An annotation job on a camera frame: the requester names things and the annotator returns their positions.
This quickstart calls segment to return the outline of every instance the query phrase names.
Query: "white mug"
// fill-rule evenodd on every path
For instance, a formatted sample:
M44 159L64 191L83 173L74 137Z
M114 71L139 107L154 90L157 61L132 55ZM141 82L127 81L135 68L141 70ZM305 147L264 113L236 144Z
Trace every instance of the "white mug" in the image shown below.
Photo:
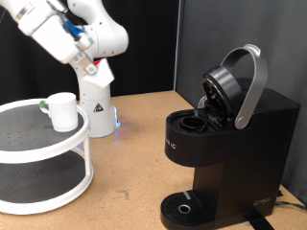
M73 93L58 93L51 95L46 102L39 103L41 111L51 118L55 131L67 132L78 126L76 95Z

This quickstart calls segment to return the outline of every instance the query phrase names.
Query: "wooden table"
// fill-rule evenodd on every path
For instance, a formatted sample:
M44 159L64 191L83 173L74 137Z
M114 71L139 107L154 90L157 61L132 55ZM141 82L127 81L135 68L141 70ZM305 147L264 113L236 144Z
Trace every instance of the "wooden table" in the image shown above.
M165 119L192 106L175 91L112 98L122 126L91 139L94 179L73 202L43 214L0 215L0 230L165 229L160 204L168 195L192 189L194 169L170 161L164 153ZM300 203L285 188L278 200ZM307 229L307 212L279 206L267 217L277 229ZM224 229L252 230L247 223Z

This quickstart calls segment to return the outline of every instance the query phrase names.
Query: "mug handle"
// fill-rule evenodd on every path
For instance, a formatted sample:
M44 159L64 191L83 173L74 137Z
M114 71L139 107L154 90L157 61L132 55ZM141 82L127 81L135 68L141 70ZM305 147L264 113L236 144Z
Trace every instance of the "mug handle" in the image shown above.
M50 111L47 108L45 108L45 104L47 104L45 101L40 101L39 108L42 112L47 113L48 116L51 118Z

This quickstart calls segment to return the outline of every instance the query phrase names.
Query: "coffee maker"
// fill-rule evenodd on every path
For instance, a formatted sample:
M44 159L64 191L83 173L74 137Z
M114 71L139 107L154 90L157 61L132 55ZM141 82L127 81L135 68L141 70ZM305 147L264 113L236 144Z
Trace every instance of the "coffee maker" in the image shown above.
M248 85L231 75L245 55L254 63ZM162 201L166 228L217 229L272 214L299 105L265 88L267 77L258 47L235 49L204 74L199 108L168 116L165 153L195 175L192 190Z

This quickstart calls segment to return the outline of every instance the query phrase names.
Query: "warning label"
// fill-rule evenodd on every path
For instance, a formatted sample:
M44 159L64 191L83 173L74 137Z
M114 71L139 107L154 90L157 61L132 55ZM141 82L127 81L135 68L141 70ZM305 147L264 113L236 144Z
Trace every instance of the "warning label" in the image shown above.
M94 112L102 112L102 111L104 111L103 107L99 103L97 103Z

